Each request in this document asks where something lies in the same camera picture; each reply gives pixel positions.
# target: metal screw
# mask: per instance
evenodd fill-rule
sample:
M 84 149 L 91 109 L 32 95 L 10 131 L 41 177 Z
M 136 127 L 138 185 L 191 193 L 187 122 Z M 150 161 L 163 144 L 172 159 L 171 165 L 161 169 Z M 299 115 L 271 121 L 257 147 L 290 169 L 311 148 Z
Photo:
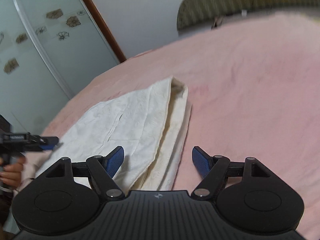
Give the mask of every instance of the metal screw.
M 109 197 L 119 197 L 119 196 L 121 196 L 121 194 L 122 194 L 122 191 L 119 189 L 116 189 L 116 188 L 109 189 L 107 191 L 107 196 L 109 196 Z
M 197 188 L 193 193 L 198 197 L 206 197 L 210 194 L 210 191 L 206 188 Z

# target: person's hand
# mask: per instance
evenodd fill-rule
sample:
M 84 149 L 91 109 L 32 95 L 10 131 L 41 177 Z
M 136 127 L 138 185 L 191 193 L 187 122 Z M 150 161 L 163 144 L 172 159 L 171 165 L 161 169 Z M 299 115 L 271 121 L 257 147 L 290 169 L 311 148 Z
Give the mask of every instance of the person's hand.
M 9 164 L 3 167 L 4 171 L 0 172 L 0 180 L 4 184 L 16 189 L 21 183 L 21 172 L 23 171 L 23 164 L 26 162 L 24 156 L 19 157 L 15 164 Z M 0 165 L 3 163 L 3 159 L 0 158 Z

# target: black robotic gripper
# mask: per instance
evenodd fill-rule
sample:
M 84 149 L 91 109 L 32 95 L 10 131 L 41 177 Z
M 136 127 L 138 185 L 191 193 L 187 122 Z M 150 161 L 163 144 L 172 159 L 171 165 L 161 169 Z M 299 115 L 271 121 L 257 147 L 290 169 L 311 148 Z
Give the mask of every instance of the black robotic gripper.
M 296 231 L 301 197 L 256 158 L 244 163 L 210 157 L 194 147 L 203 180 L 187 191 L 130 191 L 113 181 L 124 160 L 117 147 L 105 157 L 71 163 L 61 158 L 12 203 L 21 229 L 15 239 L 303 239 Z M 87 177 L 91 188 L 73 177 Z M 241 182 L 225 188 L 228 178 Z

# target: white towel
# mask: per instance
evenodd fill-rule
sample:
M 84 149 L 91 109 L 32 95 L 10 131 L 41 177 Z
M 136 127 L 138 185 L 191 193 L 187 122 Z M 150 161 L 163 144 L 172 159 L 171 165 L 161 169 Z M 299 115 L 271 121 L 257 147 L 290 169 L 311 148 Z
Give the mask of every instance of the white towel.
M 170 190 L 180 162 L 191 106 L 188 88 L 173 77 L 91 107 L 62 137 L 39 169 L 45 171 L 63 156 L 83 162 L 124 148 L 124 163 L 114 176 L 124 191 Z M 75 181 L 90 186 L 87 178 Z

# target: flower pattern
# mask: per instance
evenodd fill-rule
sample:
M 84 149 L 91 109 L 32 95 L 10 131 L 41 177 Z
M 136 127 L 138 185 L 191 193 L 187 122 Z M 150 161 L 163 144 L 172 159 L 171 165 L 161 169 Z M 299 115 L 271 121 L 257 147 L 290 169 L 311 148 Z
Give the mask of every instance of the flower pattern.
M 59 41 L 63 41 L 64 39 L 69 37 L 69 33 L 67 33 L 67 32 L 59 32 L 57 34 L 57 36 L 59 37 Z
M 36 34 L 41 34 L 41 33 L 45 33 L 47 31 L 47 27 L 46 26 L 42 26 L 39 27 L 38 29 L 36 29 Z
M 81 23 L 80 23 L 80 21 L 79 21 L 77 16 L 71 16 L 66 22 L 66 25 L 68 25 L 71 28 L 76 27 L 76 26 L 78 26 L 80 24 Z
M 4 39 L 4 33 L 0 32 L 0 44 L 2 43 L 3 39 Z
M 22 33 L 16 38 L 16 43 L 20 44 L 21 42 L 23 42 L 23 41 L 25 41 L 27 39 L 28 39 L 27 34 L 26 33 Z
M 19 64 L 15 58 L 10 59 L 4 66 L 3 71 L 6 74 L 11 73 L 15 68 L 19 67 Z
M 62 15 L 63 15 L 63 12 L 61 11 L 61 9 L 58 9 L 58 10 L 54 10 L 54 11 L 48 12 L 47 13 L 47 18 L 48 19 L 58 19 Z
M 79 15 L 79 16 L 85 15 L 85 10 L 77 11 L 77 15 Z

